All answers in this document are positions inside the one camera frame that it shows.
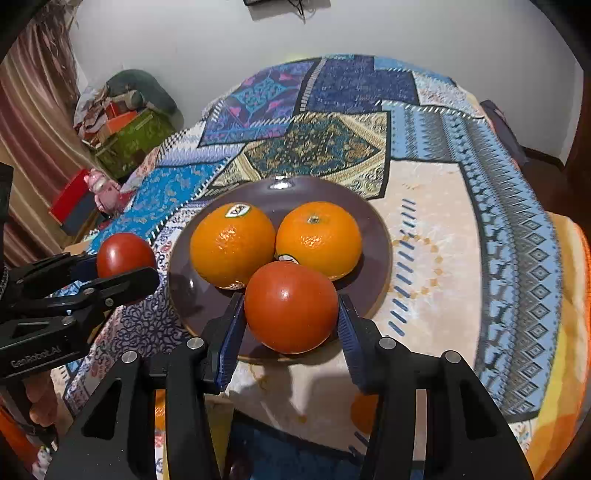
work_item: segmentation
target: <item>brown plate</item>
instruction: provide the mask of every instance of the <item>brown plate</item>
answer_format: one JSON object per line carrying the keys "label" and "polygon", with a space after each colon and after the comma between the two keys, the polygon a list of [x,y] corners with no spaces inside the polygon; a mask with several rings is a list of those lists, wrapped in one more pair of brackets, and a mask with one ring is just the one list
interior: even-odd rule
{"label": "brown plate", "polygon": [[[192,335],[198,335],[208,320],[223,315],[233,294],[206,282],[191,265],[189,242],[199,222],[225,203],[244,202],[259,207],[278,229],[283,217],[294,208],[320,201],[340,205],[353,215],[363,239],[361,259],[349,275],[335,282],[337,291],[351,297],[361,316],[372,316],[377,311],[390,281],[392,247],[388,231],[374,208],[349,189],[317,177],[266,179],[244,184],[218,197],[189,222],[174,245],[168,265],[170,299]],[[251,362],[294,359],[268,349],[248,328],[240,358]]]}

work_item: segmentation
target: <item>pink toy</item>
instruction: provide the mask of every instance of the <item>pink toy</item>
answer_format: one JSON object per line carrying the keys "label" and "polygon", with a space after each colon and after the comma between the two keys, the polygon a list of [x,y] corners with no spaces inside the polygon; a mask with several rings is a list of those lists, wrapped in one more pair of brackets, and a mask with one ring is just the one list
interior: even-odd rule
{"label": "pink toy", "polygon": [[84,177],[88,189],[95,194],[95,203],[101,212],[114,215],[119,211],[119,185],[101,171],[93,168]]}

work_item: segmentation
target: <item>metal bolt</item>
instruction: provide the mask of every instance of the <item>metal bolt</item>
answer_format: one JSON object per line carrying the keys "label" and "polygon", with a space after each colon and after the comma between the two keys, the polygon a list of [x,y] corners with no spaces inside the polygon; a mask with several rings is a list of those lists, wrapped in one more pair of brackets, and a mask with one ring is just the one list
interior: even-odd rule
{"label": "metal bolt", "polygon": [[187,340],[187,346],[191,350],[195,350],[196,348],[201,348],[205,342],[201,337],[193,337]]}
{"label": "metal bolt", "polygon": [[385,350],[391,350],[392,348],[396,347],[396,340],[390,337],[382,337],[380,338],[378,344]]}
{"label": "metal bolt", "polygon": [[449,350],[445,352],[445,360],[451,364],[458,364],[460,363],[460,360],[462,360],[462,356],[453,350]]}
{"label": "metal bolt", "polygon": [[125,363],[125,364],[130,364],[131,362],[135,362],[135,359],[137,357],[138,357],[138,354],[135,353],[133,350],[125,352],[123,355],[121,355],[121,359],[123,360],[123,363]]}

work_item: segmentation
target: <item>curtain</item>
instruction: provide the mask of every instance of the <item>curtain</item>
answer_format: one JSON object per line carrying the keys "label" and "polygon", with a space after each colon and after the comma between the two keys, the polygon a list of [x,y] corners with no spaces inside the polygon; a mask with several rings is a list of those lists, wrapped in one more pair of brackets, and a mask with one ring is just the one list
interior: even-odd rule
{"label": "curtain", "polygon": [[0,161],[13,166],[4,260],[19,266],[68,241],[48,210],[91,156],[72,127],[78,98],[65,7],[50,2],[0,64]]}

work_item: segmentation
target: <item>patterned tablecloth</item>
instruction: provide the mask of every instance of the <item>patterned tablecloth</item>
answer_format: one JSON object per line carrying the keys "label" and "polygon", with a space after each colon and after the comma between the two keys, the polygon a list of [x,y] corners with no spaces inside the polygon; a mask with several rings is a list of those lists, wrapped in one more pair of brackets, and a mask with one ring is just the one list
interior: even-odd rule
{"label": "patterned tablecloth", "polygon": [[[161,284],[118,308],[76,365],[64,394],[72,412],[124,351],[152,355],[188,337],[167,294],[174,242],[207,202],[271,175],[319,176],[372,203],[393,250],[388,294],[373,318],[380,331],[416,352],[460,352],[536,477],[547,471],[574,433],[586,383],[586,243],[568,219],[553,222],[543,210],[470,93],[382,57],[331,55],[262,70],[148,155],[124,186],[137,189],[126,212],[90,250],[115,232],[137,233],[152,245]],[[352,458],[365,450],[338,345],[289,366],[240,362],[226,394],[278,430]],[[251,454],[265,457],[264,445]],[[282,457],[254,477],[280,478],[289,464]],[[330,471],[306,478],[348,478]]]}

